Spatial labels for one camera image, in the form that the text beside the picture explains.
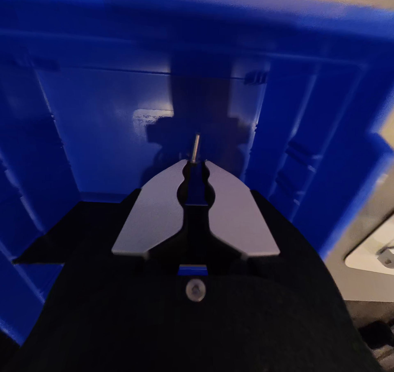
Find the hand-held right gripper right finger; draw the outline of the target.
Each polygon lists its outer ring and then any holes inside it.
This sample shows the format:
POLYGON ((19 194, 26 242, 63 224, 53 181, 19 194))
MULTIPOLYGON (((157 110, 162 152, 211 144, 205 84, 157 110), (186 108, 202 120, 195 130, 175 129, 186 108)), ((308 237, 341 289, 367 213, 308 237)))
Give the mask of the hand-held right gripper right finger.
POLYGON ((206 161, 214 202, 208 219, 211 233, 243 257, 278 256, 279 247, 251 190, 233 174, 206 161))

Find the silver hex bolt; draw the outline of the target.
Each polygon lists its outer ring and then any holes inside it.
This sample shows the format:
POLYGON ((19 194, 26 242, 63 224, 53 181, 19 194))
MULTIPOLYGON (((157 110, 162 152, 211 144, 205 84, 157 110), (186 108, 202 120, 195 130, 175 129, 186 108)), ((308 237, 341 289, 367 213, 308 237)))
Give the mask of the silver hex bolt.
POLYGON ((197 165, 199 163, 200 142, 201 142, 201 135, 200 133, 196 133, 193 149, 191 151, 191 156, 190 156, 191 165, 197 165))

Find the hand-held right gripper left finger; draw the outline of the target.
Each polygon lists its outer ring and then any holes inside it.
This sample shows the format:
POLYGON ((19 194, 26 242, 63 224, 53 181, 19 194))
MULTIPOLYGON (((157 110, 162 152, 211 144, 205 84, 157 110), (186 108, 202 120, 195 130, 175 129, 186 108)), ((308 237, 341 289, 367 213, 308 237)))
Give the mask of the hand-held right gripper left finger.
POLYGON ((177 193, 187 163, 186 159, 178 161, 142 187, 111 249, 114 255, 147 256, 182 229, 184 210, 177 193))

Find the white stand base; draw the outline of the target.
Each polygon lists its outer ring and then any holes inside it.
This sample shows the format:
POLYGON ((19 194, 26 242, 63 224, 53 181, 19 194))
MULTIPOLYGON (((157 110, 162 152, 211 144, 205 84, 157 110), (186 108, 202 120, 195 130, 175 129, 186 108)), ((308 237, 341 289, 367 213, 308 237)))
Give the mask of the white stand base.
POLYGON ((394 275, 394 224, 387 221, 372 232, 344 260, 349 268, 394 275))

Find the blue plastic bin with divider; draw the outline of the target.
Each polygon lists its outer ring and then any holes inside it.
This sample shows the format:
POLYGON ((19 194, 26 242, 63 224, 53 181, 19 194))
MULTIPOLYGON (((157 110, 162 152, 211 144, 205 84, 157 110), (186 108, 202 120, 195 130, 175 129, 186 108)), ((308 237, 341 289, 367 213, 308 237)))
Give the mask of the blue plastic bin with divider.
POLYGON ((325 258, 393 150, 393 9, 323 0, 1 0, 1 332, 22 345, 61 259, 14 265, 78 203, 200 156, 325 258))

